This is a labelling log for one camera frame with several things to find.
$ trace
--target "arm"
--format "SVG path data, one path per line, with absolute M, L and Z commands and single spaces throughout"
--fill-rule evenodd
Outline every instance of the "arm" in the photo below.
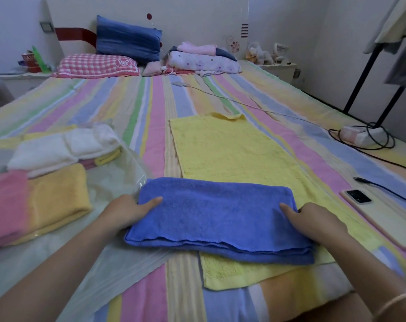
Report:
M 55 321 L 116 233 L 142 219 L 161 197 L 137 205 L 113 200 L 100 216 L 0 298 L 0 321 Z
M 298 231 L 325 246 L 373 314 L 406 293 L 406 283 L 351 237 L 346 225 L 326 208 L 307 203 L 297 213 L 281 204 L 281 210 Z M 406 299 L 391 306 L 378 321 L 406 321 Z

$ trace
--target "small fan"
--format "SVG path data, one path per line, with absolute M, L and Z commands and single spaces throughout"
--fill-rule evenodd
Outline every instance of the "small fan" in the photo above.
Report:
M 284 63 L 288 62 L 288 59 L 285 57 L 285 54 L 288 52 L 289 47 L 286 45 L 275 43 L 273 47 L 273 59 L 277 63 Z

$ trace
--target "hand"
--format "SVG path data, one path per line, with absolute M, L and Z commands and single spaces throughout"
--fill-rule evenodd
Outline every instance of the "hand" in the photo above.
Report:
M 346 225 L 323 206 L 307 203 L 298 213 L 284 203 L 279 206 L 299 232 L 324 246 L 334 237 L 349 235 Z
M 106 206 L 99 218 L 117 232 L 140 221 L 162 201 L 162 197 L 157 197 L 145 204 L 138 205 L 131 195 L 121 195 Z

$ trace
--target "black metal pole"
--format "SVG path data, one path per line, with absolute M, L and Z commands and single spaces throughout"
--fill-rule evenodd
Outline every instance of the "black metal pole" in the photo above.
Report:
M 351 93 L 351 96 L 349 97 L 349 100 L 346 103 L 346 106 L 342 111 L 343 113 L 347 113 L 351 109 L 352 104 L 355 101 L 355 98 L 358 96 L 358 93 L 360 92 L 361 87 L 364 85 L 365 79 L 367 79 L 367 76 L 370 73 L 370 70 L 373 67 L 373 64 L 376 62 L 376 59 L 379 56 L 380 52 L 382 52 L 383 47 L 384 47 L 383 44 L 377 44 L 376 48 L 374 49 L 373 53 L 370 56 L 370 59 L 368 60 L 363 72 L 361 73 L 361 77 L 359 78 L 359 80 L 354 88 L 354 91 Z
M 382 115 L 380 116 L 380 118 L 377 120 L 376 124 L 373 126 L 373 128 L 377 128 L 379 126 L 382 125 L 383 121 L 386 119 L 386 117 L 388 116 L 389 112 L 392 110 L 393 106 L 395 105 L 395 103 L 398 101 L 398 99 L 400 98 L 401 94 L 403 93 L 404 89 L 406 87 L 404 86 L 400 86 L 397 89 L 397 92 L 395 93 L 395 95 L 392 97 L 391 101 L 389 102 L 388 106 L 385 108 L 385 110 L 383 111 Z

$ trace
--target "pink checkered pillow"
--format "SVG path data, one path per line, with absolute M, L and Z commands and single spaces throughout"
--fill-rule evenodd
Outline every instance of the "pink checkered pillow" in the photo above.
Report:
M 75 54 L 61 60 L 56 78 L 106 78 L 139 75 L 135 60 L 126 56 L 103 54 Z

